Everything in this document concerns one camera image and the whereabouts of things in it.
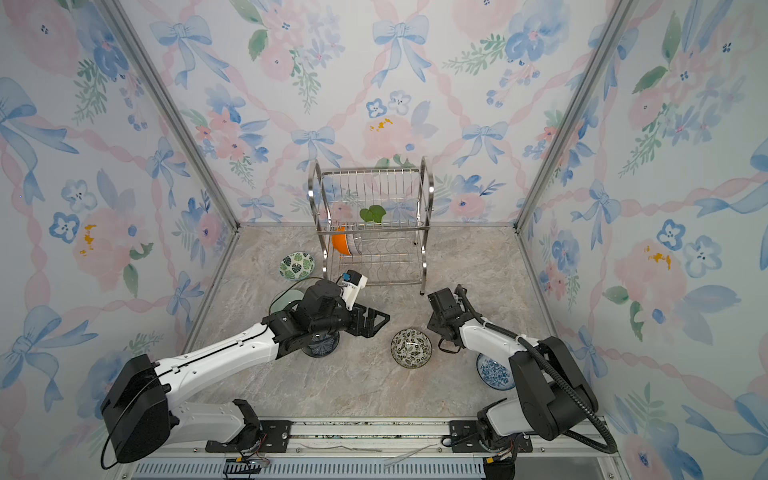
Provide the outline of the black white floral bowl front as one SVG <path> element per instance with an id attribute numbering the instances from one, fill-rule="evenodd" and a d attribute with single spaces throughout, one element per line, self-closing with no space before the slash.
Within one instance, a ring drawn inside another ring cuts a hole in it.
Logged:
<path id="1" fill-rule="evenodd" d="M 424 367 L 432 356 L 429 337 L 415 328 L 398 331 L 390 343 L 390 353 L 395 362 L 406 369 Z"/>

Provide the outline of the blue white patterned plate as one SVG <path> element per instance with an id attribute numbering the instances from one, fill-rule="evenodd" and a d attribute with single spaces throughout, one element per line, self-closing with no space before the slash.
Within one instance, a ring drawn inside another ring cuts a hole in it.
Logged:
<path id="1" fill-rule="evenodd" d="M 494 390 L 510 391 L 515 388 L 515 382 L 510 369 L 486 355 L 478 355 L 476 370 L 480 379 Z"/>

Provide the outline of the white bowl orange outside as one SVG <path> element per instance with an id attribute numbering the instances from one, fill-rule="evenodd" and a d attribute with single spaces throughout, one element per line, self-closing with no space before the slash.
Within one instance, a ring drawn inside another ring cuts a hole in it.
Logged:
<path id="1" fill-rule="evenodd" d="M 344 227 L 337 227 L 331 235 L 333 248 L 343 256 L 355 255 L 354 235 L 350 234 Z"/>

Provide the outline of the stainless steel dish rack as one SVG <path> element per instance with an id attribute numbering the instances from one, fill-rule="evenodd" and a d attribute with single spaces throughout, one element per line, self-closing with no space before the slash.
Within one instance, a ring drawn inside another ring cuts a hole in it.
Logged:
<path id="1" fill-rule="evenodd" d="M 396 155 L 373 167 L 328 169 L 312 160 L 307 199 L 326 279 L 355 270 L 370 286 L 426 294 L 435 181 L 425 158 L 414 164 Z"/>

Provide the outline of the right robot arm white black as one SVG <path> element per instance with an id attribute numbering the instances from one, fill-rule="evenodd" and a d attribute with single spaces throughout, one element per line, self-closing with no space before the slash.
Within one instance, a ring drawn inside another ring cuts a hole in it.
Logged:
<path id="1" fill-rule="evenodd" d="M 491 322 L 476 311 L 461 285 L 433 292 L 428 300 L 430 331 L 458 352 L 473 351 L 506 368 L 515 385 L 514 398 L 478 412 L 480 445 L 515 451 L 518 438 L 533 434 L 547 441 L 565 436 L 601 453 L 616 451 L 598 416 L 596 395 L 561 339 L 535 339 Z"/>

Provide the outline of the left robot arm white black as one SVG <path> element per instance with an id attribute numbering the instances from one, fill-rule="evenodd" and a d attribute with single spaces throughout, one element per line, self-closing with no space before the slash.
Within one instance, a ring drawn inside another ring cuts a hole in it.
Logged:
<path id="1" fill-rule="evenodd" d="M 372 338 L 390 316 L 357 297 L 367 279 L 351 271 L 339 281 L 319 279 L 299 300 L 250 328 L 207 347 L 152 361 L 128 360 L 100 406 L 107 431 L 104 451 L 118 464 L 142 460 L 167 444 L 203 441 L 213 453 L 257 449 L 267 433 L 244 399 L 195 404 L 191 397 L 248 368 L 297 351 L 324 357 L 341 333 Z"/>

